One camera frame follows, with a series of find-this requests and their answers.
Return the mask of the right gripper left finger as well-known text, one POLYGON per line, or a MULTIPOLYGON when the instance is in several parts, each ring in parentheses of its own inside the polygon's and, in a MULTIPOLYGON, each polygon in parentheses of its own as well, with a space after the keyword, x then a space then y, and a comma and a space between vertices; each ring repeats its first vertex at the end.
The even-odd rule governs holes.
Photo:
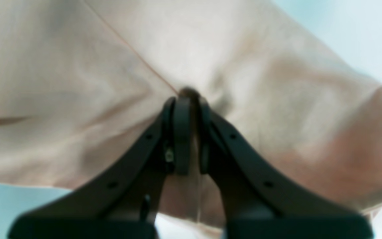
POLYGON ((10 239, 154 239, 165 178, 187 175, 191 100, 169 98, 156 121, 91 182, 19 216, 10 239))

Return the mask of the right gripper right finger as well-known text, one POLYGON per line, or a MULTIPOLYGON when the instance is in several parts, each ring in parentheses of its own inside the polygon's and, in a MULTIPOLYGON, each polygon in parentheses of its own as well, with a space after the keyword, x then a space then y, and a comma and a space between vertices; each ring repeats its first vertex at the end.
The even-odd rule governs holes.
POLYGON ((200 172, 221 192, 223 239, 372 239, 367 220, 277 171, 198 98, 200 172))

